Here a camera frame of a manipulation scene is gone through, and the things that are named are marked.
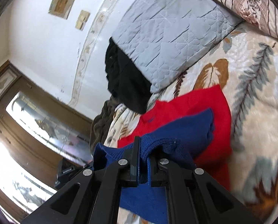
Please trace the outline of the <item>beige leaf-pattern plush blanket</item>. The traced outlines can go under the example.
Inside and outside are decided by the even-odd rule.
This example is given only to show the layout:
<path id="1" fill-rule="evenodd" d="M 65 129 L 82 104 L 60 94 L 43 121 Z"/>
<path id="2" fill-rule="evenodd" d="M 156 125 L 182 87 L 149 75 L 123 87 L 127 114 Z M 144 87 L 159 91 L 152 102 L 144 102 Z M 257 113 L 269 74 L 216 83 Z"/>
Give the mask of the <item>beige leaf-pattern plush blanket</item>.
<path id="1" fill-rule="evenodd" d="M 278 223 L 278 40 L 240 23 L 147 107 L 216 84 L 232 115 L 231 193 L 264 223 Z"/>

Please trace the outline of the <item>dark brown fuzzy blanket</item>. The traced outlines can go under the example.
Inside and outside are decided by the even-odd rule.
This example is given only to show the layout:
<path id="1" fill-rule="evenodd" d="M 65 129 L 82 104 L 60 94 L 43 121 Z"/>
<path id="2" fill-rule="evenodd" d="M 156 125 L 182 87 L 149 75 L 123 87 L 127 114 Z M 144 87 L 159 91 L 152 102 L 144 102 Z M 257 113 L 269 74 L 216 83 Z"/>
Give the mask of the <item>dark brown fuzzy blanket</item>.
<path id="1" fill-rule="evenodd" d="M 115 114 L 115 109 L 119 104 L 120 102 L 111 96 L 107 101 L 104 102 L 101 113 L 94 118 L 91 124 L 89 140 L 91 152 L 94 152 L 94 149 L 98 143 L 105 143 L 113 116 Z"/>

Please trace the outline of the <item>small wall switch plate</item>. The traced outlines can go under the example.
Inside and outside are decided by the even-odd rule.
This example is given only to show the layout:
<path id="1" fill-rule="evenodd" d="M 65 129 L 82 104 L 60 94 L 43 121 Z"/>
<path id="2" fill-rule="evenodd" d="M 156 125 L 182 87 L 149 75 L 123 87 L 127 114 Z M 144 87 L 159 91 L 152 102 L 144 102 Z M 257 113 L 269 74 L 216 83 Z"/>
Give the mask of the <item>small wall switch plate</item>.
<path id="1" fill-rule="evenodd" d="M 86 25 L 86 22 L 88 21 L 89 16 L 90 13 L 88 11 L 82 10 L 76 21 L 75 28 L 82 31 Z"/>

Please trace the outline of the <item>large framed wall picture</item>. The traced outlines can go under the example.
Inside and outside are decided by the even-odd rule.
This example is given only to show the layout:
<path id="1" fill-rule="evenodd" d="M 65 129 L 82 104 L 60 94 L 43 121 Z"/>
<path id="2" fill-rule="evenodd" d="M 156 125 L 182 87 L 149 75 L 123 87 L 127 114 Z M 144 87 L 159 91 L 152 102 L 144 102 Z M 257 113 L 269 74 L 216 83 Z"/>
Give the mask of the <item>large framed wall picture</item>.
<path id="1" fill-rule="evenodd" d="M 52 0 L 48 13 L 67 19 L 75 0 Z"/>

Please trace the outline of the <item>blue knitted garment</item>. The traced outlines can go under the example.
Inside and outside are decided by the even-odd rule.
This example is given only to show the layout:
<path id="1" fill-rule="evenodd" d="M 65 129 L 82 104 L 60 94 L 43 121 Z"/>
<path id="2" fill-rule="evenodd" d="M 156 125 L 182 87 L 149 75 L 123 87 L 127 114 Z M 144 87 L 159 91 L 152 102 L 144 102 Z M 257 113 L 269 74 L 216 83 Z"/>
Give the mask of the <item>blue knitted garment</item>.
<path id="1" fill-rule="evenodd" d="M 168 223 L 165 189 L 150 185 L 148 159 L 166 158 L 181 168 L 193 170 L 195 164 L 189 150 L 202 152 L 210 144 L 213 138 L 213 113 L 207 109 L 137 137 L 140 138 L 139 184 L 137 187 L 122 188 L 119 208 L 129 210 L 152 223 Z M 120 149 L 98 144 L 93 157 L 94 170 L 107 168 L 113 162 L 123 159 L 124 152 L 131 149 L 133 143 Z"/>

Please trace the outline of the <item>black garment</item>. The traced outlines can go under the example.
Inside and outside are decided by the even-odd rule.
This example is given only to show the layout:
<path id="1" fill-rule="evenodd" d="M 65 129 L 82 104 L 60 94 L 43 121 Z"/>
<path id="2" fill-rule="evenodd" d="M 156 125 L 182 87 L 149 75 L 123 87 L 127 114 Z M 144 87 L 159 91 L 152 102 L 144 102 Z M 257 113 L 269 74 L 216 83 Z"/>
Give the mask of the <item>black garment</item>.
<path id="1" fill-rule="evenodd" d="M 151 97 L 151 83 L 112 38 L 105 54 L 108 91 L 130 110 L 144 114 Z"/>

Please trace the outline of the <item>brown wooden mirrored wardrobe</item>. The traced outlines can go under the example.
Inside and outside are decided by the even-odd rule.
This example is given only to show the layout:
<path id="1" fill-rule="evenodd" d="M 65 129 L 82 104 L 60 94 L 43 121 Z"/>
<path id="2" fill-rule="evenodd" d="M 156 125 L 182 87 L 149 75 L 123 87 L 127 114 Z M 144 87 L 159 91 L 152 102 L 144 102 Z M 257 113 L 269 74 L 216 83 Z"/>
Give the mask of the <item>brown wooden mirrored wardrobe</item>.
<path id="1" fill-rule="evenodd" d="M 0 213 L 7 221 L 20 223 L 55 194 L 62 160 L 91 161 L 91 124 L 10 62 L 0 66 Z"/>

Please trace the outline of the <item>grey quilted pillow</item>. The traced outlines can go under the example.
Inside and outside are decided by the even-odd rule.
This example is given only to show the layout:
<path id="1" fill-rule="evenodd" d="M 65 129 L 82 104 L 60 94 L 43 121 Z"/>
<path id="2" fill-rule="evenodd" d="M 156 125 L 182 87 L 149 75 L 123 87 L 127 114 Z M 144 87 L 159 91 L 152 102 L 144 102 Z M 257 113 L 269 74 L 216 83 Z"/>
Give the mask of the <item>grey quilted pillow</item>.
<path id="1" fill-rule="evenodd" d="M 223 40 L 241 19 L 214 0 L 135 0 L 112 34 L 157 93 Z"/>

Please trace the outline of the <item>red knitted garment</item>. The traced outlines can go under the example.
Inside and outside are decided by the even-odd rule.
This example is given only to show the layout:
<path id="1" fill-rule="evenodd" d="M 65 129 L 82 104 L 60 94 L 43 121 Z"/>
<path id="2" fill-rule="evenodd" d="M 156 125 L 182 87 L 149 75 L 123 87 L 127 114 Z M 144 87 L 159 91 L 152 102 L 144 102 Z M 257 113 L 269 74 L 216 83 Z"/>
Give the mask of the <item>red knitted garment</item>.
<path id="1" fill-rule="evenodd" d="M 198 167 L 205 169 L 225 189 L 230 189 L 228 157 L 230 147 L 231 113 L 228 102 L 219 85 L 191 91 L 170 102 L 157 100 L 150 111 L 140 116 L 131 133 L 117 142 L 122 148 L 133 142 L 136 136 L 143 136 L 181 117 L 198 114 L 206 109 L 213 113 L 213 140 L 202 152 L 189 150 Z"/>

